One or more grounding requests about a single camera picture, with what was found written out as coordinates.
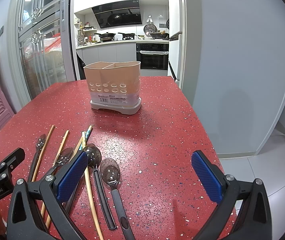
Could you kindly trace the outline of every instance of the backsplash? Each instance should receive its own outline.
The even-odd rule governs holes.
[[[97,27],[98,33],[115,33],[115,40],[122,40],[122,35],[118,33],[135,33],[136,35],[144,35],[143,28],[147,23],[148,15],[151,15],[153,20],[153,24],[156,25],[157,29],[160,31],[169,32],[167,28],[159,28],[159,24],[164,24],[166,26],[166,22],[169,19],[169,5],[159,5],[159,4],[140,4],[140,13],[142,24],[139,25],[125,25],[119,27],[110,27],[103,28],[99,27],[97,19],[94,13],[91,10],[91,13],[88,13],[84,16],[85,24],[89,22],[89,26]]]

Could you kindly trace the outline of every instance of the blue gripper pad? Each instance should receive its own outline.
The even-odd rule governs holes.
[[[57,186],[57,199],[67,202],[88,165],[88,155],[82,152]]]
[[[210,200],[219,204],[222,200],[221,184],[198,152],[192,154],[191,165]]]

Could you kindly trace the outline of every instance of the hole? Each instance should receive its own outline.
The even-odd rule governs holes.
[[[16,195],[15,204],[13,206],[13,217],[12,222],[14,224],[25,221],[27,218],[25,208],[23,207],[23,201],[22,201],[22,195],[21,192],[19,192]]]
[[[120,218],[120,223],[121,223],[121,226],[122,226],[124,229],[128,229],[128,228],[129,228],[128,220],[127,220],[125,217],[121,217],[121,218]]]
[[[267,222],[265,202],[263,200],[261,193],[258,193],[257,195],[257,202],[256,202],[255,212],[253,213],[253,220],[260,223]]]

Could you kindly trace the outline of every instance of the oven handle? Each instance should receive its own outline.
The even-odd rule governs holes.
[[[145,55],[168,55],[169,51],[147,51],[147,50],[141,50],[137,51],[140,52],[141,54]]]

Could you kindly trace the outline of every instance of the screw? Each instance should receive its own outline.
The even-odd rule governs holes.
[[[53,176],[52,175],[48,175],[47,177],[46,177],[46,181],[52,181],[53,180]]]
[[[20,185],[20,184],[22,184],[22,183],[23,183],[23,179],[18,179],[18,180],[17,180],[17,184],[18,184],[18,185]]]
[[[229,181],[233,181],[235,179],[235,177],[233,175],[227,174],[226,179]]]
[[[261,179],[256,179],[256,184],[262,185],[262,180]]]

